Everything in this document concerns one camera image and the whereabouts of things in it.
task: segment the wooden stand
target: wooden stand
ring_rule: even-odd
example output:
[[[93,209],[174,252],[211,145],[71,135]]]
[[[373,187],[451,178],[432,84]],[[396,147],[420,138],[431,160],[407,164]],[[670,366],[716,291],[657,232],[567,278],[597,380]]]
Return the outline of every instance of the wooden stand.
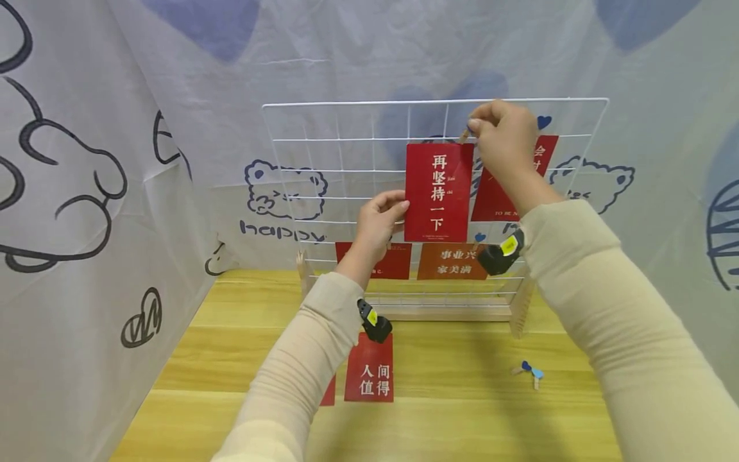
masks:
[[[302,252],[298,253],[296,262],[300,288],[305,298],[316,283],[316,275]],[[498,291],[502,292],[501,295],[460,294],[463,296],[456,296],[454,305],[450,306],[438,306],[440,297],[434,294],[403,296],[402,293],[389,292],[387,296],[382,296],[381,303],[372,297],[367,297],[367,302],[391,321],[507,322],[513,337],[520,339],[534,292],[534,281],[527,266],[510,274],[510,277],[516,279],[507,279],[500,286]]]

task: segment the red card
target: red card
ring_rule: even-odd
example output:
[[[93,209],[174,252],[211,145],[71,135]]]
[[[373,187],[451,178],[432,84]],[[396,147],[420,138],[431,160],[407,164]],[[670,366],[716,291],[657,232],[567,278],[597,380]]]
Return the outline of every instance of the red card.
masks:
[[[336,376],[333,376],[328,383],[328,388],[324,393],[320,406],[333,406],[334,404],[336,404]]]
[[[337,242],[336,261],[340,262],[352,246],[351,242]],[[372,269],[373,279],[409,279],[411,248],[413,244],[391,244],[385,257]]]
[[[485,268],[477,262],[477,254],[486,246],[480,244],[476,251],[473,247],[474,244],[423,244],[417,279],[487,279]]]
[[[344,401],[392,403],[393,374],[392,334],[385,342],[375,343],[360,333],[359,344],[349,353]]]
[[[467,240],[473,151],[473,144],[406,147],[406,241]]]
[[[558,135],[540,135],[534,150],[534,165],[544,176],[554,153]],[[487,169],[483,169],[480,188],[474,201],[471,221],[518,221],[519,216],[503,188]]]

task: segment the fingernail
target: fingernail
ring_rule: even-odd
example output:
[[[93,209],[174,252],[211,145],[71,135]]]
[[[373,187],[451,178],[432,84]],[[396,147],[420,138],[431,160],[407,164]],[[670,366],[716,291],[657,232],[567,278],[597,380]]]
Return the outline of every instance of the fingernail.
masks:
[[[467,121],[467,128],[470,132],[477,133],[480,128],[480,119],[470,119]]]

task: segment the red greeting card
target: red greeting card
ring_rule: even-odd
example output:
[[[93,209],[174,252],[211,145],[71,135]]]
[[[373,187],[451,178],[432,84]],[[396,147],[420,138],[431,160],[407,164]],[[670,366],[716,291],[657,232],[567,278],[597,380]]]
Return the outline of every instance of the red greeting card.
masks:
[[[406,147],[406,241],[467,240],[473,151],[473,144]]]
[[[477,254],[485,247],[480,244],[474,250],[474,244],[423,244],[417,279],[487,279],[485,268],[477,262]]]
[[[337,242],[336,261],[340,262],[352,246],[351,242]],[[373,279],[408,279],[411,271],[412,244],[391,244],[385,257],[372,269]]]
[[[334,404],[336,404],[336,376],[333,376],[328,383],[328,388],[324,393],[320,406],[333,406]]]
[[[544,176],[554,153],[558,135],[540,135],[534,150],[534,165]],[[471,221],[518,221],[519,216],[503,188],[487,169],[483,169]]]
[[[359,343],[349,353],[344,401],[392,403],[392,334],[385,342],[375,343],[363,332]]]

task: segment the beige sleeve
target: beige sleeve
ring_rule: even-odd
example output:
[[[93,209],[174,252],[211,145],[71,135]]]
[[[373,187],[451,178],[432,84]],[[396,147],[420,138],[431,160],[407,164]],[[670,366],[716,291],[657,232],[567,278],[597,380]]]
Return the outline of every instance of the beige sleeve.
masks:
[[[624,459],[739,461],[736,403],[595,211],[573,200],[521,222],[531,274],[588,355]]]
[[[218,462],[302,461],[313,416],[357,342],[364,296],[337,273],[321,276],[256,373]]]

